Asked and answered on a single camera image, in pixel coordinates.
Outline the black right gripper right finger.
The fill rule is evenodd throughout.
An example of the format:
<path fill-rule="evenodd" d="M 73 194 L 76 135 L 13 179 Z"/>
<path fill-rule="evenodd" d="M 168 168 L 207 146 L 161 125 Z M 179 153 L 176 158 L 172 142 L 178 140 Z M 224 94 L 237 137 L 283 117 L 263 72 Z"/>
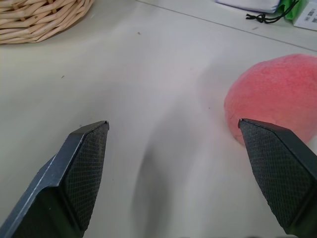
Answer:
<path fill-rule="evenodd" d="M 288 235 L 317 236 L 317 156 L 291 130 L 239 120 L 255 180 Z"/>

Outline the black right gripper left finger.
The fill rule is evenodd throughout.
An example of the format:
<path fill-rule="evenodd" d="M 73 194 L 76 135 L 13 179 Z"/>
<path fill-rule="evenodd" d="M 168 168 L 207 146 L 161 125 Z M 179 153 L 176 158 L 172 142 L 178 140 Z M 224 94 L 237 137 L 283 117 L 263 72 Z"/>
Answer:
<path fill-rule="evenodd" d="M 34 176 L 0 228 L 2 238 L 81 238 L 99 192 L 107 121 L 70 133 Z"/>

